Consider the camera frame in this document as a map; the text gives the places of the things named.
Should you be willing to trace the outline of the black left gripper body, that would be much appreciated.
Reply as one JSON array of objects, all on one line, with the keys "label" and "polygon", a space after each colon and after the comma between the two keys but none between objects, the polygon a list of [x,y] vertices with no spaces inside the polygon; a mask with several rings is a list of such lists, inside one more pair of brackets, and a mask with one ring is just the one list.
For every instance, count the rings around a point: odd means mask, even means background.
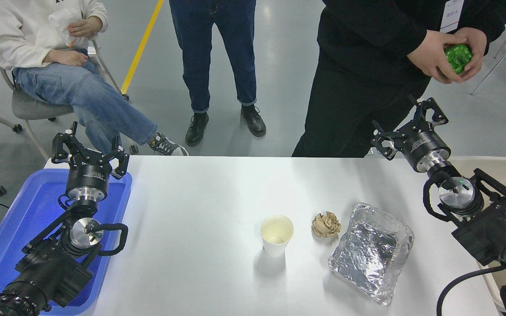
[{"label": "black left gripper body", "polygon": [[97,190],[108,190],[111,166],[108,162],[100,162],[98,158],[76,155],[70,158],[70,170],[67,190],[89,187]]}]

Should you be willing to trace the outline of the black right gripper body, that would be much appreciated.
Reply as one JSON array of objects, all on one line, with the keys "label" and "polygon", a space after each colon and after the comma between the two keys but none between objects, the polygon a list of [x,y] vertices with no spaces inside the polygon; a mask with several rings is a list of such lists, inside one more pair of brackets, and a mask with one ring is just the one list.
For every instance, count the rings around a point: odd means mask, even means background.
[{"label": "black right gripper body", "polygon": [[451,155],[450,148],[433,130],[408,136],[400,151],[410,165],[434,165]]}]

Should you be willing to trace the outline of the standing person's right hand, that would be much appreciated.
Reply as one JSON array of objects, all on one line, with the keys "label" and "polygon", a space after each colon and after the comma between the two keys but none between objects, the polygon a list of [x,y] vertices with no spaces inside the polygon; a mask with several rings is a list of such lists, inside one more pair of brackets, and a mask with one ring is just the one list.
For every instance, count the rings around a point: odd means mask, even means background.
[{"label": "standing person's right hand", "polygon": [[461,83],[463,79],[449,64],[444,47],[464,42],[465,39],[460,36],[428,30],[423,42],[407,57],[425,75],[438,82]]}]

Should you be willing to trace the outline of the seated person's right hand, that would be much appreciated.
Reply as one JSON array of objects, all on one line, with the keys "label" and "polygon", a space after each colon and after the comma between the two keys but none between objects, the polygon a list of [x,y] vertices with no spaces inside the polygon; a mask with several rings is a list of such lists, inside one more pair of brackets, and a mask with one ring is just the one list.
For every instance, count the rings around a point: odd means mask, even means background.
[{"label": "seated person's right hand", "polygon": [[83,66],[90,58],[74,50],[50,50],[44,57],[44,63],[59,63],[68,66]]}]

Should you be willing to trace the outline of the standing person's left hand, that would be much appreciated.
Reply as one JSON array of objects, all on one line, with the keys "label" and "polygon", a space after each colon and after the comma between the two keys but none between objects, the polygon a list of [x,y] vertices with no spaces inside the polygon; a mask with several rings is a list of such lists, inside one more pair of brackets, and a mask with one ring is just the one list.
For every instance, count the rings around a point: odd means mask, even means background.
[{"label": "standing person's left hand", "polygon": [[473,78],[482,68],[484,53],[487,46],[486,34],[475,28],[464,27],[454,33],[455,36],[463,38],[463,44],[466,44],[472,53],[472,59],[466,64],[464,70],[458,74],[453,82],[462,83]]}]

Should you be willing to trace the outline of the seated person's left hand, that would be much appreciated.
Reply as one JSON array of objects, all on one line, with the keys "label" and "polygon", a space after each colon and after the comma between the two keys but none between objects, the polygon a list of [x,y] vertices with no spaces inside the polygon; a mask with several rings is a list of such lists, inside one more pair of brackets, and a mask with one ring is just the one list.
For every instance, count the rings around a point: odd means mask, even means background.
[{"label": "seated person's left hand", "polygon": [[81,19],[68,25],[68,31],[70,36],[76,38],[90,37],[99,33],[103,26],[104,24],[99,17],[89,16],[87,19]]}]

